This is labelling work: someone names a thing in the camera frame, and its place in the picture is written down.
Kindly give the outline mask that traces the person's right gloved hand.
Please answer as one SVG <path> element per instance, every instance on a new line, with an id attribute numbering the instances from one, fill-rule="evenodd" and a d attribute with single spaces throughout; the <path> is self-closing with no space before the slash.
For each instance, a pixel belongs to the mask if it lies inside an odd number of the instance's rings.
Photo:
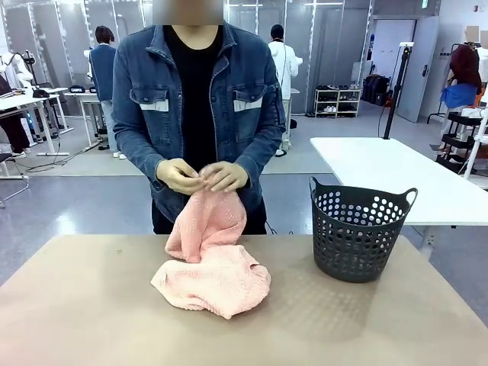
<path id="1" fill-rule="evenodd" d="M 162 160 L 157 165 L 156 177 L 171 190 L 188 196 L 204 186 L 199 174 L 183 159 Z"/>

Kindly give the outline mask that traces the person's left gloved hand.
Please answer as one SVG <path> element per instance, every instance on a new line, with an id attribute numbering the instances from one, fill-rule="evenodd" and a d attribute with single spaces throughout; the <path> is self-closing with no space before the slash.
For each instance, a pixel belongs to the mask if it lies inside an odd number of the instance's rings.
<path id="1" fill-rule="evenodd" d="M 200 173 L 204 187 L 212 192 L 230 192 L 243 188 L 249 179 L 247 172 L 237 163 L 215 162 Z"/>

